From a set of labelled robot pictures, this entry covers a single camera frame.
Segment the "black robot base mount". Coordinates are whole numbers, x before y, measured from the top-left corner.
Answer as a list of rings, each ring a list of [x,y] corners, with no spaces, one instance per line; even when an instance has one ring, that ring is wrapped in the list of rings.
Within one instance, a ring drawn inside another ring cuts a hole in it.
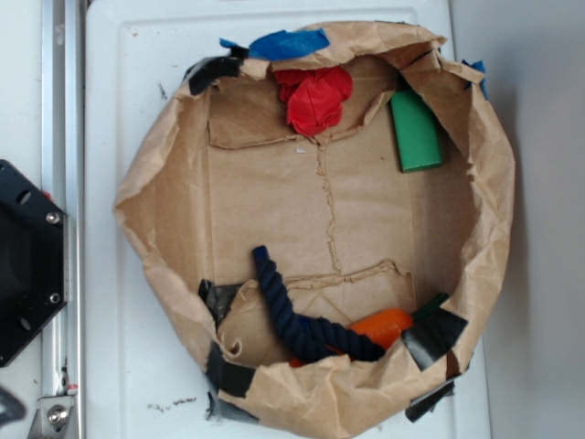
[[[1,161],[1,366],[9,366],[66,303],[66,214]]]

